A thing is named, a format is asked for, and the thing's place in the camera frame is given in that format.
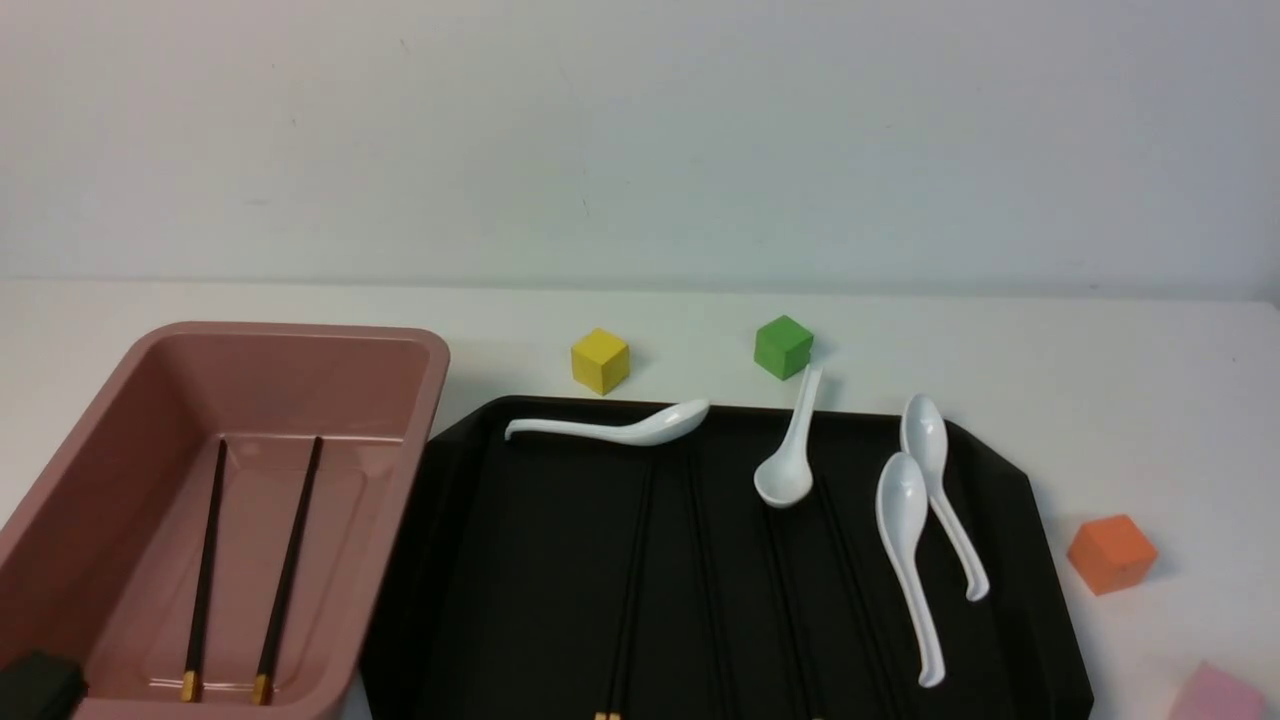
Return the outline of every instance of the white wall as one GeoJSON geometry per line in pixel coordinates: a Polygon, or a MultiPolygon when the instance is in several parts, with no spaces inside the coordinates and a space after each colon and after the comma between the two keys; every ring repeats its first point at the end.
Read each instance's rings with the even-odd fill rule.
{"type": "Polygon", "coordinates": [[[0,274],[1280,296],[1280,3],[8,0],[0,274]]]}

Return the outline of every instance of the green cube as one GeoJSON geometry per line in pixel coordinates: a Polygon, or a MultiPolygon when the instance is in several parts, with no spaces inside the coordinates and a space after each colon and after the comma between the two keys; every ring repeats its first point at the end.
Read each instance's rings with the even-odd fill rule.
{"type": "Polygon", "coordinates": [[[813,333],[782,315],[755,331],[755,364],[785,380],[809,364],[813,333]]]}

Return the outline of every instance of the yellow cube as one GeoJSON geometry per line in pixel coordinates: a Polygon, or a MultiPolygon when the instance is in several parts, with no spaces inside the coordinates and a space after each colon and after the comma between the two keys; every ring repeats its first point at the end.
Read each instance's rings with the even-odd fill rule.
{"type": "Polygon", "coordinates": [[[573,346],[573,379],[600,395],[631,374],[631,348],[613,333],[595,328],[573,346]]]}

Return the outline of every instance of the wooden block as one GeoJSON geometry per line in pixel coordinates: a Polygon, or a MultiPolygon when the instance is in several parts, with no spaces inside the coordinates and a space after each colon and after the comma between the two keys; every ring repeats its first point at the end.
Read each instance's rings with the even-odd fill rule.
{"type": "Polygon", "coordinates": [[[1253,685],[1201,662],[1183,683],[1169,720],[1262,720],[1266,707],[1253,685]]]}
{"type": "Polygon", "coordinates": [[[813,333],[782,315],[755,331],[755,364],[785,380],[809,364],[813,333]]]}
{"type": "Polygon", "coordinates": [[[1130,588],[1147,577],[1156,562],[1151,544],[1128,515],[1114,515],[1080,525],[1068,560],[1093,594],[1130,588]]]}
{"type": "Polygon", "coordinates": [[[622,338],[595,328],[573,345],[573,379],[600,395],[631,374],[631,348],[622,338]]]}

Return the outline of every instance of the pink cube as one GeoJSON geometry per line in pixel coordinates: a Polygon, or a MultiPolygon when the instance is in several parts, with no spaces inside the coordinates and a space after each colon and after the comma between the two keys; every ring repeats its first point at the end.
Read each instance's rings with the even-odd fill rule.
{"type": "Polygon", "coordinates": [[[1169,720],[1262,720],[1266,706],[1252,685],[1201,662],[1183,683],[1169,720]]]}

